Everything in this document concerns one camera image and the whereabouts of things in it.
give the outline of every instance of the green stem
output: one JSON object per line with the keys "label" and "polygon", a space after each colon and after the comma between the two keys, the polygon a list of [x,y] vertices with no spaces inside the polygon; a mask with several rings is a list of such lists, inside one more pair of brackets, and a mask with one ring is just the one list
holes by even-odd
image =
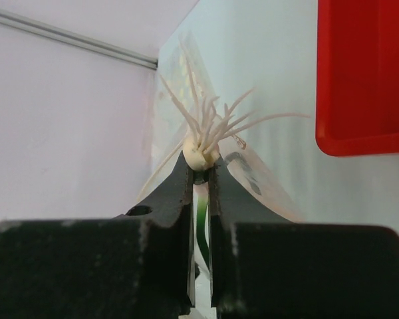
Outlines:
{"label": "green stem", "polygon": [[199,251],[204,258],[207,268],[210,269],[209,265],[209,250],[207,245],[207,239],[205,238],[205,220],[207,216],[207,197],[198,197],[197,204],[197,242]]}

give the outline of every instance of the red plastic tray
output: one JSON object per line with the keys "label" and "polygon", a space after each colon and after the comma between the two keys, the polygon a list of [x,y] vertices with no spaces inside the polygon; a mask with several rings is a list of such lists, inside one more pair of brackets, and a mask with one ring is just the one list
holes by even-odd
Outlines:
{"label": "red plastic tray", "polygon": [[399,153],[399,0],[319,0],[317,63],[320,149]]}

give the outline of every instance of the transparent plastic wrapper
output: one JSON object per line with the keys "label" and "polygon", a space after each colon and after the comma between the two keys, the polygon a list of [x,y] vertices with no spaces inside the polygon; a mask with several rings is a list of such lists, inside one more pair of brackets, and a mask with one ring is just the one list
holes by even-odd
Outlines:
{"label": "transparent plastic wrapper", "polygon": [[[186,36],[181,36],[180,41],[184,50],[181,47],[175,48],[171,57],[164,63],[160,63],[158,72],[166,79],[180,102],[192,113],[194,100],[185,54],[191,64],[198,98],[213,97],[215,92],[192,34],[188,33]],[[159,172],[150,180],[139,199],[145,198],[170,174],[182,150],[183,138],[188,131],[184,117],[174,106],[164,85],[159,80],[156,82],[157,89],[152,121],[152,170],[159,169]],[[220,141],[219,148],[231,175],[254,198],[290,221],[301,220],[299,210],[287,192],[244,140],[235,134]]]}

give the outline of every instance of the white panel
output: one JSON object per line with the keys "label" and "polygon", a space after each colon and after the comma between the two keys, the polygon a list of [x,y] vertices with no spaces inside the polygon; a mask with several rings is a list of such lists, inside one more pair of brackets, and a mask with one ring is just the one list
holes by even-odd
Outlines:
{"label": "white panel", "polygon": [[0,219],[127,212],[150,172],[153,77],[0,26]]}
{"label": "white panel", "polygon": [[0,0],[0,9],[157,57],[198,0]]}
{"label": "white panel", "polygon": [[160,51],[193,31],[220,100],[278,119],[241,134],[311,222],[388,225],[399,232],[399,155],[332,158],[315,141],[317,0],[202,0]]}

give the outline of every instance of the metal rail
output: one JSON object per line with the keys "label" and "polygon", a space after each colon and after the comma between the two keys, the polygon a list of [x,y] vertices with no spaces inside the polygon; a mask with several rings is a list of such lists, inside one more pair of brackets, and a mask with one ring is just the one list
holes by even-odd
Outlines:
{"label": "metal rail", "polygon": [[52,25],[32,20],[0,9],[0,24],[22,30],[48,39],[66,43],[84,50],[117,58],[152,70],[158,67],[158,59],[126,50],[92,38],[84,37]]}

